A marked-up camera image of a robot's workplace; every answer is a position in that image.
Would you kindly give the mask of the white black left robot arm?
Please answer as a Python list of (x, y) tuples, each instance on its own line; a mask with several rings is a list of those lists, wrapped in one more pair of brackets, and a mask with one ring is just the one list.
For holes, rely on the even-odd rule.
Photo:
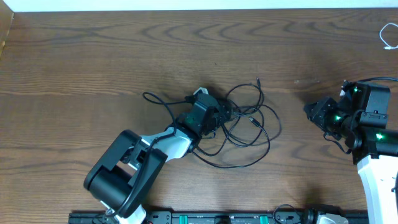
[(188, 113), (172, 117), (165, 131), (140, 136), (122, 131), (85, 177), (83, 186), (106, 208), (103, 219), (142, 223), (142, 202), (166, 162), (180, 159), (231, 119), (231, 103), (206, 91), (186, 96)]

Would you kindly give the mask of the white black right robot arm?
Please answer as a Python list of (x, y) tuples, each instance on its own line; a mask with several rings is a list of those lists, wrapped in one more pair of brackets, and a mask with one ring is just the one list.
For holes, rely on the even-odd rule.
[(325, 97), (303, 107), (325, 140), (344, 139), (366, 196), (370, 223), (397, 223), (397, 131), (387, 129), (391, 91), (378, 78), (344, 82), (340, 100)]

